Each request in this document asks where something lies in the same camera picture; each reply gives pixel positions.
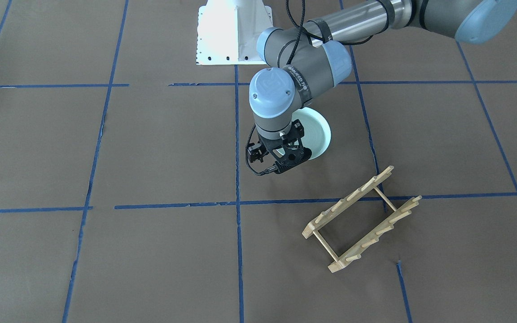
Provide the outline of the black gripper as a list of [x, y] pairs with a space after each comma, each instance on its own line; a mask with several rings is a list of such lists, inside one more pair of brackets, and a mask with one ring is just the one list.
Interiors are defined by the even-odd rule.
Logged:
[[294, 166], [306, 162], [311, 157], [311, 150], [307, 150], [302, 143], [304, 127], [299, 119], [291, 122], [290, 129], [285, 134], [277, 134], [277, 139], [267, 139], [259, 132], [257, 136], [258, 142], [263, 143], [268, 154], [271, 154], [276, 160], [275, 174], [282, 174]]

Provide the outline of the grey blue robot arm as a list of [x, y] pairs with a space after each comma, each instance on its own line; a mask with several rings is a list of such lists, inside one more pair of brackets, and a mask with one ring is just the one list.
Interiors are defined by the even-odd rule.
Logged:
[[517, 0], [366, 0], [327, 16], [302, 18], [294, 29], [267, 28], [256, 43], [267, 68], [250, 82], [251, 132], [257, 142], [246, 144], [247, 166], [272, 155], [274, 164], [254, 174], [282, 174], [326, 151], [331, 140], [326, 123], [300, 109], [351, 74], [347, 46], [408, 26], [481, 44], [516, 11]]

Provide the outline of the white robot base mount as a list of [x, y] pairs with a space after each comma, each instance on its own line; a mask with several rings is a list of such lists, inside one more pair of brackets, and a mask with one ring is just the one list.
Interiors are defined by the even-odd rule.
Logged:
[[196, 64], [264, 64], [256, 43], [273, 18], [262, 0], [208, 0], [197, 18]]

